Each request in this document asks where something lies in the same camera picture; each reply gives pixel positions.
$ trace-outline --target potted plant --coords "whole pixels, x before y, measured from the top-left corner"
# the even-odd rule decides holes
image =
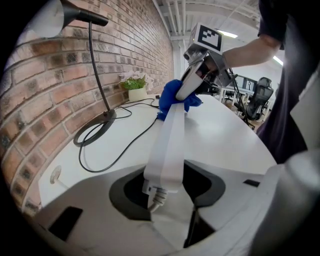
[[[148,97],[147,90],[151,89],[152,79],[143,72],[129,71],[121,74],[120,84],[128,90],[129,101],[136,102]]]

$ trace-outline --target white flower pot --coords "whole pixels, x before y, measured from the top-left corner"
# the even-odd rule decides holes
[[[145,87],[140,89],[129,90],[128,92],[129,92],[129,101],[131,102],[140,101],[148,97]]]

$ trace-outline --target person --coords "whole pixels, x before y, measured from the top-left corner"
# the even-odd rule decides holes
[[[281,164],[307,149],[290,111],[298,103],[320,60],[320,44],[311,31],[319,25],[318,8],[299,1],[259,0],[259,10],[258,38],[225,51],[223,56],[228,68],[235,68],[267,62],[278,50],[284,50],[276,100],[269,117],[257,130],[259,138]]]

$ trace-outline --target lamp base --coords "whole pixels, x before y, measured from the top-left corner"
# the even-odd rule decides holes
[[[101,128],[90,138],[84,141],[82,146],[87,146],[93,142],[95,142],[97,139],[99,139],[105,132],[109,129],[109,127],[112,125],[114,122],[115,118],[117,117],[116,111],[114,109],[111,109],[110,111],[105,111],[102,114],[96,116],[94,119],[89,121],[87,124],[85,124],[78,132],[75,134],[73,138],[73,143],[77,147],[80,147],[82,144],[82,141],[78,141],[79,137],[90,127],[95,126],[95,125],[100,125],[103,123]]]

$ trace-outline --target red brick wall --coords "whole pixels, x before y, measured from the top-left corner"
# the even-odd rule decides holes
[[[122,72],[149,74],[153,89],[148,93],[160,93],[173,79],[172,45],[152,0],[71,2],[110,20],[106,27],[93,25],[92,36],[112,107],[128,100],[118,85]],[[8,59],[0,97],[3,174],[17,205],[32,214],[41,206],[41,173],[83,124],[105,110],[89,53],[88,23],[74,21],[54,38],[23,32]]]

